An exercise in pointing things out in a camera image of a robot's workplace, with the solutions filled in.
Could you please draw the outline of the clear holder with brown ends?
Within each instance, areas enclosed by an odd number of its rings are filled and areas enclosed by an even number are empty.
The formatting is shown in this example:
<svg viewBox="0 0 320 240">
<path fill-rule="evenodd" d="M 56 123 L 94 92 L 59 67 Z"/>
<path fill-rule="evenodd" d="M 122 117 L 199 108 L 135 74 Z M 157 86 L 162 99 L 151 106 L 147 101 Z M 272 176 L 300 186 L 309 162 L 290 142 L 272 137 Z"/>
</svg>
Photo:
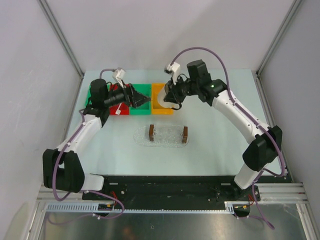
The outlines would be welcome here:
<svg viewBox="0 0 320 240">
<path fill-rule="evenodd" d="M 149 125 L 148 138 L 150 142 L 160 141 L 163 143 L 186 144 L 188 141 L 189 128 L 180 125 Z"/>
</svg>

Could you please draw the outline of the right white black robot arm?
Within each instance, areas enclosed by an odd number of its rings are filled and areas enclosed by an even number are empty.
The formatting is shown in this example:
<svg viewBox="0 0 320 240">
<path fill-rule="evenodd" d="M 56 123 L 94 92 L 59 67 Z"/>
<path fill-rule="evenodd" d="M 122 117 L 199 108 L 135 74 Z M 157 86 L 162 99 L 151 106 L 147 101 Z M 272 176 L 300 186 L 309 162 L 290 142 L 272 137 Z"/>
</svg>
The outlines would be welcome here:
<svg viewBox="0 0 320 240">
<path fill-rule="evenodd" d="M 197 96 L 222 113 L 242 134 L 248 143 L 242 155 L 244 161 L 239 173 L 234 177 L 230 188 L 231 196 L 242 201 L 249 194 L 248 187 L 270 164 L 280 151 L 282 130 L 278 126 L 270 127 L 258 120 L 239 102 L 227 84 L 221 79 L 212 79 L 203 60 L 187 64 L 189 76 L 183 80 L 181 66 L 174 62 L 168 64 L 164 72 L 171 76 L 157 95 L 157 102 L 167 109 L 178 111 L 187 96 Z"/>
</svg>

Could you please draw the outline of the cream enamel mug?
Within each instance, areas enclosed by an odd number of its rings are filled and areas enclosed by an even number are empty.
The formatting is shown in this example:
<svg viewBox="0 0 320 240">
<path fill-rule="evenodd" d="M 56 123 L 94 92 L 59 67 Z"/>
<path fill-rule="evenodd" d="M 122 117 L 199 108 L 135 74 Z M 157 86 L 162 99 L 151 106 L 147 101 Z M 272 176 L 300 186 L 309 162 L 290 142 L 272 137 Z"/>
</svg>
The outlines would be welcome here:
<svg viewBox="0 0 320 240">
<path fill-rule="evenodd" d="M 157 102 L 163 108 L 172 109 L 173 107 L 175 107 L 175 104 L 172 102 L 165 101 L 166 96 L 167 96 L 167 85 L 165 84 L 157 95 Z"/>
</svg>

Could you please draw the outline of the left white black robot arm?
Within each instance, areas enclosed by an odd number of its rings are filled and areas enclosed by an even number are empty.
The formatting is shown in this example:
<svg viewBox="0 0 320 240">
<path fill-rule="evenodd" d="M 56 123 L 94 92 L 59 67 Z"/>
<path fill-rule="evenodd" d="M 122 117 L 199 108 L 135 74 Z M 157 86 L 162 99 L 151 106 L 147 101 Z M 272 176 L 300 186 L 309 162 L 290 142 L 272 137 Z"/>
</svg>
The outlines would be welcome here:
<svg viewBox="0 0 320 240">
<path fill-rule="evenodd" d="M 138 108 L 151 98 L 137 91 L 132 84 L 109 89 L 107 82 L 98 78 L 90 83 L 90 96 L 85 108 L 79 111 L 81 122 L 73 134 L 55 149 L 42 155 L 43 183 L 46 188 L 68 193 L 93 191 L 100 200 L 110 196 L 111 188 L 101 175 L 85 173 L 80 156 L 88 143 L 103 128 L 110 116 L 110 108 L 119 104 Z"/>
</svg>

